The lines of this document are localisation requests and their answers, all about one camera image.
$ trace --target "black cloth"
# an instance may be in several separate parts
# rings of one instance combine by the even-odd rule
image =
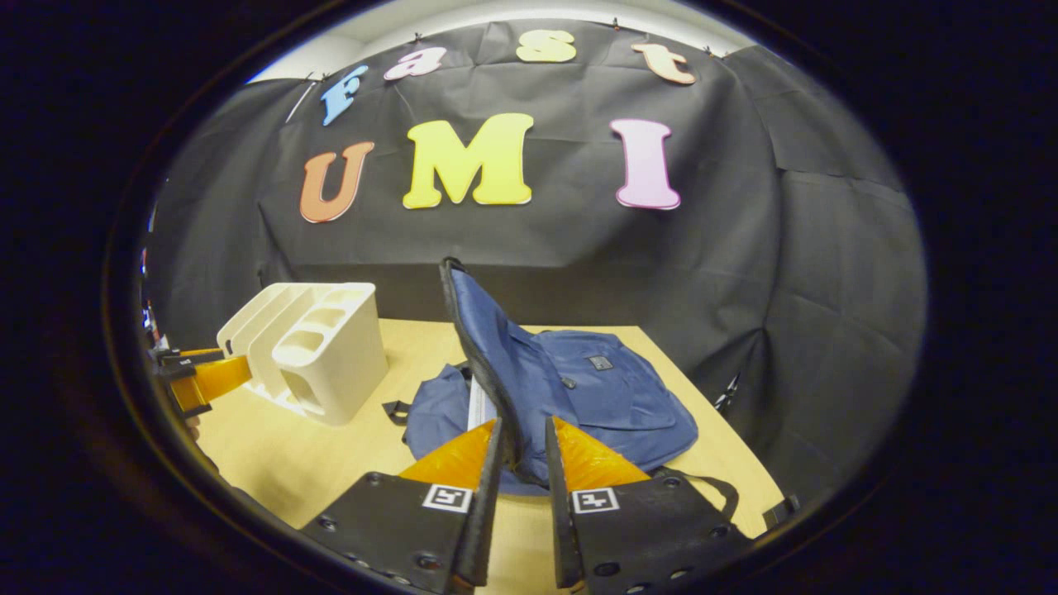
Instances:
[[[572,33],[577,56],[522,62],[517,39],[533,29]],[[697,82],[660,78],[631,50],[640,42],[686,56]],[[435,46],[448,48],[435,72],[382,78]],[[452,255],[521,323],[639,325],[711,399],[741,374],[729,421],[784,492],[808,500],[838,485],[884,435],[925,326],[922,242],[882,149],[810,78],[760,47],[720,58],[625,28],[537,19],[453,30],[359,64],[369,70],[353,104],[329,126],[322,94],[355,64],[314,85],[248,85],[175,161],[147,284],[170,344],[213,346],[261,287],[285,281],[370,282],[381,317],[446,320],[436,263]],[[528,204],[468,193],[404,209],[409,128],[446,120],[466,144],[504,112],[534,119]],[[609,122],[622,118],[672,129],[679,208],[617,202],[624,156]],[[355,201],[334,221],[306,221],[305,162],[363,141],[375,148]],[[343,166],[331,165],[325,197]]]

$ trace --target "desk organizer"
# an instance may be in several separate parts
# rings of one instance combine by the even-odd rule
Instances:
[[[217,344],[225,357],[247,356],[247,389],[328,426],[351,419],[387,371],[369,283],[270,285]]]

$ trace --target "pink letter i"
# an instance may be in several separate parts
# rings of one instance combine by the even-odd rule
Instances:
[[[664,138],[672,130],[649,120],[615,120],[609,127],[624,144],[624,185],[617,201],[638,209],[675,209],[679,195],[669,187],[664,165]]]

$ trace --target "table surface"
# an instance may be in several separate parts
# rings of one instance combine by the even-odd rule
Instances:
[[[199,446],[233,486],[292,526],[300,528],[368,471],[398,474],[415,463],[401,443],[404,429],[389,421],[381,403],[411,402],[419,383],[445,363],[466,358],[451,323],[379,321],[389,372],[360,412],[342,427],[295,415],[238,389],[213,401],[201,416]],[[694,416],[698,439],[667,464],[694,475],[727,481],[738,489],[733,522],[747,537],[764,533],[762,515],[782,500],[779,487],[742,438],[672,361],[636,326],[526,326],[609,332],[650,361],[665,385]],[[724,497],[692,482],[714,506]],[[493,524],[489,584],[477,593],[559,593],[554,587],[551,507],[546,497],[500,494]]]

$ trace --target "blue backpack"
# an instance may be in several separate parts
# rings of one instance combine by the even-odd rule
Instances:
[[[471,378],[512,430],[503,445],[506,493],[547,493],[544,422],[550,415],[647,472],[697,439],[691,414],[650,362],[617,337],[528,332],[452,257],[441,262],[441,283],[467,362],[445,365],[416,393],[404,440],[417,459],[467,431]]]

